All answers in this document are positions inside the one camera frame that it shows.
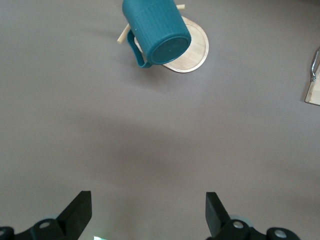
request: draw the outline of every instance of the mug handle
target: mug handle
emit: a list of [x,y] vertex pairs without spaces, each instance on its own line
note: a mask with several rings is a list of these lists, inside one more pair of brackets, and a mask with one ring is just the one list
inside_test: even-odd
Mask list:
[[131,29],[128,32],[128,35],[126,36],[126,39],[128,41],[128,44],[132,48],[132,51],[135,55],[136,63],[138,64],[138,66],[144,69],[150,68],[152,64],[147,61],[145,62],[144,57],[142,56],[142,53],[140,52],[139,48],[135,43],[135,35]]

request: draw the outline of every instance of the wooden coaster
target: wooden coaster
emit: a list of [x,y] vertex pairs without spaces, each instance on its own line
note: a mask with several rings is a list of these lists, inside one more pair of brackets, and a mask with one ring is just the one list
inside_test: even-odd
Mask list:
[[[198,24],[184,16],[182,19],[191,34],[191,44],[184,54],[163,66],[177,73],[190,73],[205,62],[209,53],[209,40]],[[134,39],[134,42],[142,52],[138,41]]]

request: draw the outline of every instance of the gray table surface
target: gray table surface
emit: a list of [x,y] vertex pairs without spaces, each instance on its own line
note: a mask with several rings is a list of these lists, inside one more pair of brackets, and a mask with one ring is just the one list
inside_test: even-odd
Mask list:
[[0,225],[92,191],[92,240],[205,240],[205,194],[265,233],[319,239],[320,46],[311,0],[185,0],[198,70],[139,69],[119,0],[0,1]]

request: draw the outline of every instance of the teal mug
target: teal mug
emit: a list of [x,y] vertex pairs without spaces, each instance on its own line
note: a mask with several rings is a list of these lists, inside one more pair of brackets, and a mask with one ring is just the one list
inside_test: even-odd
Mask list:
[[173,0],[123,0],[122,11],[131,27],[127,41],[140,68],[169,63],[190,46],[191,35]]

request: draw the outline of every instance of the round wooden coaster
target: round wooden coaster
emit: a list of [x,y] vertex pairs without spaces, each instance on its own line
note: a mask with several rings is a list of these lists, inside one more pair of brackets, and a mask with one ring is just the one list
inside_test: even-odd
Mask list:
[[[190,73],[205,62],[209,53],[209,40],[198,24],[184,16],[182,19],[191,34],[191,44],[184,54],[163,66],[177,73]],[[142,52],[137,39],[134,42]]]

